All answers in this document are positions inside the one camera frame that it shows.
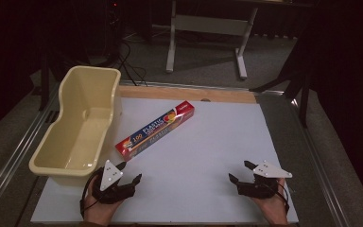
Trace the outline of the person's right hand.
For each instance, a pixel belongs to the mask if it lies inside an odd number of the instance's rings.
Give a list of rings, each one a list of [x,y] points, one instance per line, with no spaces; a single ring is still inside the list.
[[[271,226],[287,226],[287,211],[285,208],[285,180],[278,179],[278,192],[268,199],[252,198],[253,202],[259,207],[264,218]]]

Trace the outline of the wooden strip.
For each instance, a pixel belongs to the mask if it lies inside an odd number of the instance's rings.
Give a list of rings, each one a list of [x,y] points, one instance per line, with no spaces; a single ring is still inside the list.
[[[173,100],[192,100],[228,103],[255,104],[256,98],[249,91],[232,91],[219,89],[120,86],[121,97],[155,98]]]

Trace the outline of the person's left hand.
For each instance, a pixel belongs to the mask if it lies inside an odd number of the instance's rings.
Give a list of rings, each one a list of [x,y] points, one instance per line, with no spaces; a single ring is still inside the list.
[[[79,227],[109,227],[116,210],[123,202],[102,204],[91,195],[92,190],[93,183],[90,183],[88,194],[84,199],[88,209],[84,211],[84,218]]]

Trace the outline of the black stand legs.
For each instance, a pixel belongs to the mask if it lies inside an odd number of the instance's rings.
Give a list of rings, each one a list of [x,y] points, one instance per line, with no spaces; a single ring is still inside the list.
[[[309,57],[305,53],[305,47],[301,44],[295,44],[293,50],[285,61],[278,78],[259,87],[251,88],[251,92],[263,93],[278,84],[289,81],[285,91],[283,92],[283,96],[286,99],[293,100],[297,94],[301,94],[299,119],[301,124],[306,128],[306,113],[311,74],[312,67],[309,65]]]

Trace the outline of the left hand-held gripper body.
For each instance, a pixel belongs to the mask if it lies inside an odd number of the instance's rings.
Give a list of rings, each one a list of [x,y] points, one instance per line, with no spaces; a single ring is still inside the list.
[[[132,188],[130,183],[119,185],[123,172],[110,160],[107,160],[95,175],[92,196],[100,203],[113,204],[134,196],[135,188]]]

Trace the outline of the aluminium rail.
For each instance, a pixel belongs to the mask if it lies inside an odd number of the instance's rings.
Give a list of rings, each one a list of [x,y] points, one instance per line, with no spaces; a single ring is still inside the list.
[[[18,168],[28,163],[58,108],[54,89],[41,109],[38,96],[27,96],[0,122],[0,200]]]
[[[227,90],[227,91],[248,91],[248,88],[238,88],[238,87],[219,87],[219,86],[203,86],[203,85],[189,85],[189,84],[177,84],[177,83],[161,83],[161,82],[143,82],[133,83],[131,80],[121,80],[120,85],[127,86],[143,86],[143,87],[166,87],[166,88],[185,88],[185,89],[213,89],[213,90]],[[278,90],[266,90],[262,94],[276,94],[281,96],[284,91]]]
[[[295,121],[299,125],[305,144],[309,149],[311,164],[319,181],[320,189],[328,205],[328,209],[332,215],[336,227],[351,227],[337,199],[335,190],[329,181],[328,175],[321,162],[318,151],[308,129],[302,125],[298,116],[295,117]]]

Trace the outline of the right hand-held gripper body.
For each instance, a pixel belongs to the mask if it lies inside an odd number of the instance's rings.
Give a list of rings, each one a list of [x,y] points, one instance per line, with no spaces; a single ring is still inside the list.
[[[244,195],[256,199],[268,199],[273,197],[278,192],[278,179],[292,178],[293,175],[268,161],[263,161],[256,165],[252,170],[253,182],[244,183],[239,181],[237,192],[239,195]]]

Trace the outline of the white metal stand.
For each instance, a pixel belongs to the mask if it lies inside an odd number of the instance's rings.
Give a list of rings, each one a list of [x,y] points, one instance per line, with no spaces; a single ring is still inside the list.
[[[247,42],[251,35],[251,30],[258,11],[257,7],[251,9],[249,18],[244,20],[221,19],[193,15],[182,15],[177,13],[177,0],[171,1],[171,18],[170,18],[170,43],[168,47],[165,71],[172,73],[174,71],[175,53],[176,53],[176,31],[193,31],[222,35],[240,36],[241,45],[234,50],[237,69],[241,79],[247,79],[247,69],[244,61],[244,52]]]

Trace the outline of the cream plastic tub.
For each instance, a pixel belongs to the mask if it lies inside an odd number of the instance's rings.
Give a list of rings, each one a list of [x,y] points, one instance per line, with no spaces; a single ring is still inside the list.
[[[58,91],[58,118],[28,164],[34,174],[77,184],[104,163],[122,113],[120,78],[113,68],[75,66],[67,72]]]

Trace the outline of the red plastic wrap box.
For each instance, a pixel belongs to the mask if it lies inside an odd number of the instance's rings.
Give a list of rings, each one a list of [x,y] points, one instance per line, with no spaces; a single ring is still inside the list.
[[[195,107],[185,100],[117,143],[115,148],[121,154],[124,161],[127,162],[175,130],[180,124],[191,118],[194,113]]]

